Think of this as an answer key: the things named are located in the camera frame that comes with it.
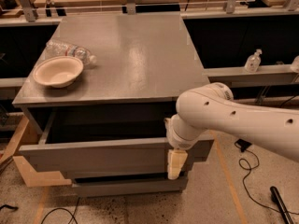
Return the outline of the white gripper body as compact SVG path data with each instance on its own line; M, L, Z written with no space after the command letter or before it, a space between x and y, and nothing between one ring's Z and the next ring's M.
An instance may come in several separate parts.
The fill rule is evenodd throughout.
M174 115L170 119L170 124L165 126L168 143L175 149L191 149L198 142L203 130L194 128L179 115Z

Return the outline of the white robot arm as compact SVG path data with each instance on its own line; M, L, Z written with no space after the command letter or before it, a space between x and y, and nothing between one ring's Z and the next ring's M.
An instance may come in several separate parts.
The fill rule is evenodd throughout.
M216 82L183 92L177 114L164 121L168 151L167 172L178 178L188 154L206 130L215 130L258 145L299 162L299 111L233 101L231 90Z

